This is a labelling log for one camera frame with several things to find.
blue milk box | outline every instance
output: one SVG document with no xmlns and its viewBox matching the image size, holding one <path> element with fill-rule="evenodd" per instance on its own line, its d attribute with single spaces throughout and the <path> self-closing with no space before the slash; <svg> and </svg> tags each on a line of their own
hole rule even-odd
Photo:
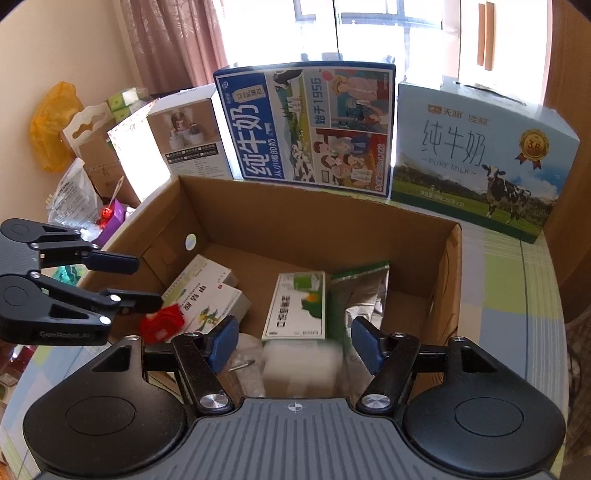
<svg viewBox="0 0 591 480">
<path fill-rule="evenodd" d="M 392 199 L 533 243 L 579 138 L 555 110 L 444 79 L 398 86 Z"/>
<path fill-rule="evenodd" d="M 353 61 L 215 72 L 244 178 L 388 196 L 394 74 Z"/>
</svg>

brand logo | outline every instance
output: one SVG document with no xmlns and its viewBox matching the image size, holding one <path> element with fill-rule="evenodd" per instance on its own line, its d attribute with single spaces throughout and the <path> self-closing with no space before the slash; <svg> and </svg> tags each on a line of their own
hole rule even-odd
<svg viewBox="0 0 591 480">
<path fill-rule="evenodd" d="M 301 403 L 298 403 L 298 402 L 293 402 L 293 403 L 290 403 L 288 406 L 286 406 L 286 408 L 287 408 L 289 411 L 292 411 L 293 413 L 297 413 L 297 412 L 299 412 L 299 411 L 300 411 L 302 408 L 304 408 L 304 406 L 303 406 Z"/>
<path fill-rule="evenodd" d="M 90 338 L 90 333 L 39 332 L 45 338 Z"/>
</svg>

crosshair marking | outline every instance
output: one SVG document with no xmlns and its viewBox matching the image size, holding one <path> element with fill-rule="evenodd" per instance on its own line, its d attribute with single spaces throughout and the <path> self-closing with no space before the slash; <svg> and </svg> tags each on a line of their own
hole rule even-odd
<svg viewBox="0 0 591 480">
<path fill-rule="evenodd" d="M 293 413 L 299 412 L 302 408 L 305 408 L 301 403 L 293 402 L 286 406 Z"/>
</svg>

yellow plastic bag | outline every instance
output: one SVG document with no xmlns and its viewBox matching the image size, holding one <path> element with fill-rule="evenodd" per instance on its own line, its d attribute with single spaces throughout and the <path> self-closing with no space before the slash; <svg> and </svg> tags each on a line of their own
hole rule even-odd
<svg viewBox="0 0 591 480">
<path fill-rule="evenodd" d="M 67 82 L 55 85 L 37 106 L 29 135 L 43 170 L 62 171 L 74 159 L 60 133 L 83 109 L 76 87 Z"/>
</svg>

red ribbon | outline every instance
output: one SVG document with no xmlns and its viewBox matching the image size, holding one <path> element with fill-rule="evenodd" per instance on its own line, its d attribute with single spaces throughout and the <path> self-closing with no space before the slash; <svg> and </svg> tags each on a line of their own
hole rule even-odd
<svg viewBox="0 0 591 480">
<path fill-rule="evenodd" d="M 517 155 L 515 157 L 515 159 L 519 160 L 519 165 L 521 165 L 523 162 L 529 160 L 529 158 L 527 158 L 523 153 L 520 153 L 519 155 Z M 542 169 L 542 164 L 540 163 L 539 160 L 532 160 L 531 162 L 534 165 L 534 170 L 536 168 L 539 168 L 540 170 Z"/>
</svg>

